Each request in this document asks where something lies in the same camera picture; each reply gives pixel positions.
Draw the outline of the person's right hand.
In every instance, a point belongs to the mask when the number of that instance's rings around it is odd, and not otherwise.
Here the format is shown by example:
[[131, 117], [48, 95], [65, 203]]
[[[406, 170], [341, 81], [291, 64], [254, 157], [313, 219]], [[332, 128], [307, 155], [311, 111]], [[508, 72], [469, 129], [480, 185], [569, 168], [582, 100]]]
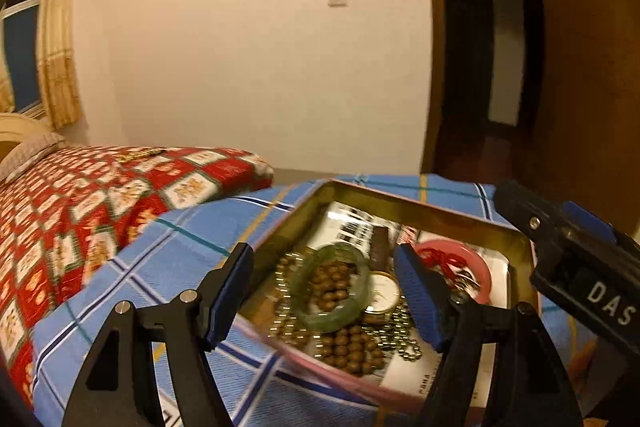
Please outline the person's right hand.
[[585, 343], [582, 350], [570, 358], [570, 363], [568, 363], [567, 366], [567, 374], [574, 387], [578, 387], [586, 378], [597, 347], [597, 338], [591, 339], [588, 343]]

